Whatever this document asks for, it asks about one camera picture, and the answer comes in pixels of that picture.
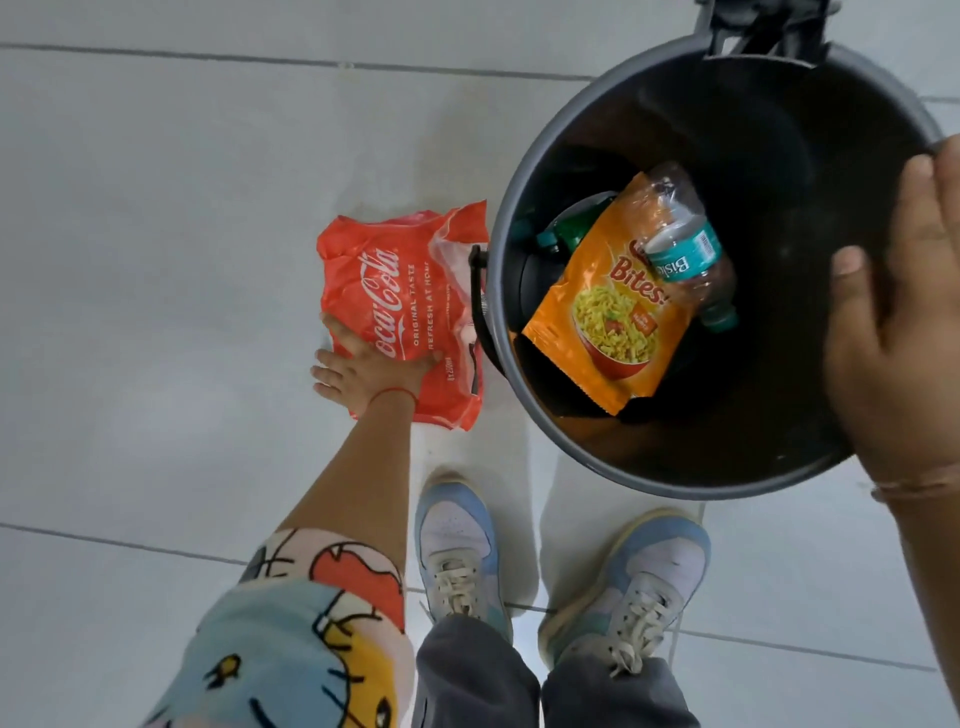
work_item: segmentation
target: coca-cola bag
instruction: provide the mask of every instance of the coca-cola bag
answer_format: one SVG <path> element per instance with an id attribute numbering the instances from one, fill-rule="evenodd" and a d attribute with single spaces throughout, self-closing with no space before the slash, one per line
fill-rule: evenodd
<path id="1" fill-rule="evenodd" d="M 490 240 L 486 217 L 486 202 L 382 223 L 341 216 L 317 238 L 324 311 L 387 356 L 443 353 L 423 380 L 415 422 L 470 429 L 480 414 L 480 348 L 463 281 L 470 246 Z M 349 356 L 336 341 L 334 351 Z"/>

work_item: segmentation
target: trash bin lid hinge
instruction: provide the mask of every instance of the trash bin lid hinge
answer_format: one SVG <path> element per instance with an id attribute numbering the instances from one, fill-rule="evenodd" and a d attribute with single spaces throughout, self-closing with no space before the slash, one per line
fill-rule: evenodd
<path id="1" fill-rule="evenodd" d="M 709 54 L 823 60 L 827 18 L 838 0 L 697 0 L 704 6 L 699 30 L 713 33 Z M 732 46 L 728 42 L 735 38 Z"/>

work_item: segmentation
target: gray pants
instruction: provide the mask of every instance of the gray pants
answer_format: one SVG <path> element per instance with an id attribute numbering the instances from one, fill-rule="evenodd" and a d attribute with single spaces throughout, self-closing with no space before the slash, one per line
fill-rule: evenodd
<path id="1" fill-rule="evenodd" d="M 417 654 L 413 728 L 536 728 L 540 684 L 516 650 L 479 619 L 442 619 Z M 594 657 L 571 657 L 543 685 L 546 728 L 699 728 L 664 660 L 610 677 Z"/>

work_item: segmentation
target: sneaker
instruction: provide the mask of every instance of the sneaker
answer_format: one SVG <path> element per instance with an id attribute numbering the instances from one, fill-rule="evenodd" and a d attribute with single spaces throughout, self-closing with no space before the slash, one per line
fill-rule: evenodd
<path id="1" fill-rule="evenodd" d="M 434 481 L 420 496 L 414 534 L 430 618 L 474 617 L 513 644 L 514 628 L 500 598 L 493 521 L 483 500 L 466 483 Z"/>
<path id="2" fill-rule="evenodd" d="M 616 540 L 597 582 L 540 626 L 540 656 L 550 669 L 574 654 L 639 674 L 663 632 L 703 581 L 710 559 L 704 528 L 682 511 L 651 511 Z"/>

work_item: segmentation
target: trash bin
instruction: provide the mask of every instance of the trash bin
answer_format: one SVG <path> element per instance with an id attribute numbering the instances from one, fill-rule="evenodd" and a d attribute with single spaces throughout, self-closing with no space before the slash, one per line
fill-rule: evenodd
<path id="1" fill-rule="evenodd" d="M 493 228 L 481 344 L 535 423 L 567 454 L 660 496 L 753 496 L 852 452 L 821 360 L 829 259 L 880 259 L 903 163 L 942 134 L 917 96 L 825 43 L 826 0 L 715 0 L 692 36 L 617 66 L 570 101 L 523 158 Z M 617 417 L 521 332 L 563 267 L 530 231 L 587 195 L 674 159 L 694 180 L 736 267 L 741 326 L 691 326 L 657 393 Z"/>

